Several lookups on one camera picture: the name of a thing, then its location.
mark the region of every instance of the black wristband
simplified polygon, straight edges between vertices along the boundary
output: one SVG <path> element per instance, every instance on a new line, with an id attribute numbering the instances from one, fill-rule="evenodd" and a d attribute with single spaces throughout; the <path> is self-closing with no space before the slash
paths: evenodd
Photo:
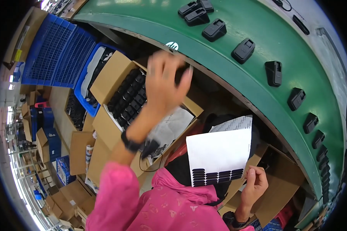
<path id="1" fill-rule="evenodd" d="M 142 145 L 142 143 L 135 143 L 134 141 L 129 141 L 126 137 L 126 131 L 122 132 L 121 140 L 124 143 L 125 148 L 134 154 L 136 154 L 136 152 L 138 152 L 139 148 Z"/>

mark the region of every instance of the cardboard box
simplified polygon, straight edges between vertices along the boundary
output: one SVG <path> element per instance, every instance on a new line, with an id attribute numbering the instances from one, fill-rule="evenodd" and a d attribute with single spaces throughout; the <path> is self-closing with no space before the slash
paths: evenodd
<path id="1" fill-rule="evenodd" d="M 49 143 L 46 138 L 45 132 L 40 128 L 36 133 L 36 143 L 38 154 L 40 155 L 42 163 L 50 161 Z"/>
<path id="2" fill-rule="evenodd" d="M 32 41 L 48 13 L 36 7 L 31 7 L 19 24 L 9 44 L 4 62 L 25 62 Z"/>
<path id="3" fill-rule="evenodd" d="M 77 213 L 79 216 L 86 220 L 87 216 L 94 210 L 95 198 L 90 197 L 84 201 L 81 205 L 77 206 Z"/>
<path id="4" fill-rule="evenodd" d="M 24 103 L 21 108 L 22 117 L 23 117 L 23 130 L 26 140 L 32 142 L 32 125 L 31 125 L 31 112 L 27 103 Z"/>
<path id="5" fill-rule="evenodd" d="M 49 213 L 58 219 L 68 221 L 75 213 L 72 205 L 62 192 L 57 192 L 53 196 L 47 196 L 45 204 Z"/>
<path id="6" fill-rule="evenodd" d="M 68 185 L 61 187 L 60 192 L 65 196 L 67 201 L 73 206 L 73 208 L 77 208 L 78 205 L 81 205 L 83 202 L 92 197 L 81 185 L 78 180 L 69 183 Z"/>
<path id="7" fill-rule="evenodd" d="M 35 105 L 37 96 L 41 95 L 37 90 L 36 91 L 31 91 L 29 94 L 29 102 L 28 105 L 32 106 Z"/>
<path id="8" fill-rule="evenodd" d="M 86 118 L 85 121 L 83 122 L 83 132 L 93 132 L 93 122 L 94 122 L 94 117 L 92 117 L 89 113 L 86 113 Z"/>
<path id="9" fill-rule="evenodd" d="M 69 148 L 69 171 L 72 176 L 86 173 L 86 146 L 93 147 L 95 139 L 92 132 L 72 132 Z"/>
<path id="10" fill-rule="evenodd" d="M 280 153 L 269 169 L 266 170 L 266 177 L 269 187 L 251 209 L 251 213 L 256 215 L 262 227 L 265 227 L 284 208 L 305 180 L 305 176 L 298 165 Z M 243 178 L 244 176 L 236 181 L 242 182 Z M 235 195 L 228 199 L 225 207 L 236 210 L 241 202 L 240 195 L 241 192 L 236 191 Z"/>

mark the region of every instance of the white paper sheet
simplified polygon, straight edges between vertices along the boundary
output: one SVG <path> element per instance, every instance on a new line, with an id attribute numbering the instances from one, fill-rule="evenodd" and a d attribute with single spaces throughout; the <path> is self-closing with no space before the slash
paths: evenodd
<path id="1" fill-rule="evenodd" d="M 83 80 L 82 84 L 81 84 L 81 95 L 83 96 L 83 98 L 86 98 L 87 96 L 87 87 L 89 86 L 89 83 L 91 81 L 91 78 L 93 77 L 93 73 L 95 71 L 95 68 L 97 68 L 97 65 L 100 61 L 100 59 L 102 58 L 102 55 L 105 51 L 105 47 L 99 47 L 96 51 L 96 53 L 94 54 L 91 62 L 89 63 L 89 65 L 87 66 L 87 74 L 85 76 L 85 79 Z"/>
<path id="2" fill-rule="evenodd" d="M 248 161 L 251 139 L 252 116 L 224 122 L 212 127 L 209 133 L 186 137 L 192 186 L 240 178 Z"/>
<path id="3" fill-rule="evenodd" d="M 175 111 L 166 116 L 148 135 L 148 140 L 156 140 L 160 146 L 153 154 L 159 156 L 171 143 L 176 140 L 188 127 L 194 116 L 187 110 L 177 107 Z"/>

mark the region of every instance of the person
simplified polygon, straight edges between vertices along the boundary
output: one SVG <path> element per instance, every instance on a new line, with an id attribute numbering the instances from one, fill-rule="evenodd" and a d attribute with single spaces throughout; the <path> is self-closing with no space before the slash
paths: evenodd
<path id="1" fill-rule="evenodd" d="M 256 166 L 250 166 L 245 173 L 247 185 L 234 213 L 235 219 L 229 225 L 217 212 L 220 204 L 209 205 L 219 199 L 213 185 L 184 186 L 166 168 L 155 172 L 152 190 L 139 197 L 139 182 L 130 168 L 136 151 L 132 151 L 125 141 L 133 144 L 144 142 L 151 129 L 183 102 L 193 74 L 187 69 L 176 86 L 175 73 L 183 65 L 183 56 L 165 51 L 154 53 L 149 58 L 145 81 L 148 101 L 122 133 L 124 141 L 115 145 L 110 161 L 105 164 L 94 210 L 86 220 L 86 230 L 221 231 L 244 228 L 249 220 L 253 204 L 268 187 L 264 169 Z M 254 230 L 252 226 L 245 229 Z"/>

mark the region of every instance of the open cardboard box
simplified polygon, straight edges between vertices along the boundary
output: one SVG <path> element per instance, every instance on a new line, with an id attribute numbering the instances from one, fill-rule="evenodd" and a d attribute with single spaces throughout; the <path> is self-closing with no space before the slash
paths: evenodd
<path id="1" fill-rule="evenodd" d="M 26 140 L 32 142 L 32 135 L 31 135 L 31 112 L 29 110 L 29 106 L 27 103 L 24 103 L 21 108 L 22 117 L 23 117 L 23 130 L 24 135 L 26 136 Z"/>
<path id="2" fill-rule="evenodd" d="M 95 139 L 92 132 L 72 132 L 69 148 L 69 171 L 72 176 L 86 173 L 86 146 L 93 147 Z"/>
<path id="3" fill-rule="evenodd" d="M 31 7 L 22 19 L 4 56 L 4 62 L 25 62 L 32 41 L 48 13 Z"/>
<path id="4" fill-rule="evenodd" d="M 251 216 L 256 215 L 262 227 L 265 227 L 284 208 L 305 180 L 298 165 L 281 151 L 265 143 L 261 144 L 256 153 L 248 160 L 244 173 L 249 169 L 250 164 L 257 165 L 263 154 L 268 151 L 277 153 L 274 162 L 266 170 L 269 187 L 251 209 Z M 241 179 L 232 181 L 227 191 L 228 195 L 223 201 L 224 207 L 219 210 L 221 216 L 227 211 L 234 212 L 240 205 L 242 192 L 239 191 L 239 188 L 245 182 L 244 177 L 243 175 Z"/>
<path id="5" fill-rule="evenodd" d="M 106 104 L 111 100 L 112 96 L 130 71 L 135 68 L 141 68 L 145 72 L 147 71 L 147 69 L 139 63 L 131 61 L 125 55 L 116 51 L 103 67 L 90 88 L 96 100 L 102 105 L 93 121 L 93 127 L 97 132 L 98 138 L 94 146 L 87 174 L 88 178 L 97 186 L 99 186 L 99 176 L 104 164 L 108 160 L 113 159 L 111 150 L 120 140 L 122 133 L 122 128 L 112 119 L 113 115 L 108 111 Z M 140 183 L 142 183 L 146 177 L 146 174 L 144 174 L 146 172 L 142 170 L 157 169 L 161 162 L 161 158 L 166 158 L 167 155 L 185 139 L 185 134 L 198 122 L 197 117 L 203 112 L 203 109 L 188 97 L 185 97 L 183 105 L 194 115 L 194 119 L 185 131 L 183 131 L 162 155 L 154 161 L 153 165 L 150 166 L 147 159 L 140 161 L 140 154 L 136 154 L 131 168 L 136 173 Z"/>

